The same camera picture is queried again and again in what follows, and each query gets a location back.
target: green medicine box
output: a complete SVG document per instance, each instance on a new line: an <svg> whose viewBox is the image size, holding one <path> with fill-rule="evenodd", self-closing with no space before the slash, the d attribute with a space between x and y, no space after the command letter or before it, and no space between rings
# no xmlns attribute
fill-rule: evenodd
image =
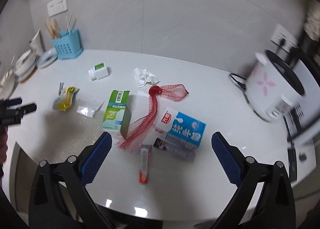
<svg viewBox="0 0 320 229"><path fill-rule="evenodd" d="M127 106L129 92L113 90L102 121L103 130L119 131L124 138L127 136L131 119Z"/></svg>

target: white wall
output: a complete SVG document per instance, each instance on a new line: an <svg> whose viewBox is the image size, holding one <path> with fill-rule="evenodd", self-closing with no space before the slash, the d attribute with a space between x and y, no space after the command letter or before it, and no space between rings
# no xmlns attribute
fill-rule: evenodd
<svg viewBox="0 0 320 229"><path fill-rule="evenodd" d="M35 35L28 0L9 0L0 15L0 76L30 49L29 41Z"/></svg>
<svg viewBox="0 0 320 229"><path fill-rule="evenodd" d="M35 30L46 48L46 4L29 0ZM67 0L85 49L142 52L247 73L254 52L275 49L277 23L298 35L308 0Z"/></svg>

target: blue utensil holder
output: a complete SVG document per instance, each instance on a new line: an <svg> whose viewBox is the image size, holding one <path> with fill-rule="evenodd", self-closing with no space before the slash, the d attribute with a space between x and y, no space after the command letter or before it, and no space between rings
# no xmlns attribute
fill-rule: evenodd
<svg viewBox="0 0 320 229"><path fill-rule="evenodd" d="M81 55L83 49L80 45L79 31L73 29L70 34L65 31L60 32L61 38L51 39L58 59L76 59Z"/></svg>

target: small box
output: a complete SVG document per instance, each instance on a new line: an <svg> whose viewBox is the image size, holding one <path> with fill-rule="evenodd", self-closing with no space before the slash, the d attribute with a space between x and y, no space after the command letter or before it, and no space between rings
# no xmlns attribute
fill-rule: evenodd
<svg viewBox="0 0 320 229"><path fill-rule="evenodd" d="M113 90L102 120L102 129L119 131L125 138L128 133L131 113L127 106L130 91Z"/></svg>
<svg viewBox="0 0 320 229"><path fill-rule="evenodd" d="M200 146L204 129L205 123L167 107L155 130L160 139L194 151Z"/></svg>

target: barcode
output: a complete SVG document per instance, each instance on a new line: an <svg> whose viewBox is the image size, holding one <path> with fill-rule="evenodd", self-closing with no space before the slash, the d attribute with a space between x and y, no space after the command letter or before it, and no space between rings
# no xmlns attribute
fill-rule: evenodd
<svg viewBox="0 0 320 229"><path fill-rule="evenodd" d="M116 98L116 103L121 103L122 95L123 95L123 91L119 91Z"/></svg>

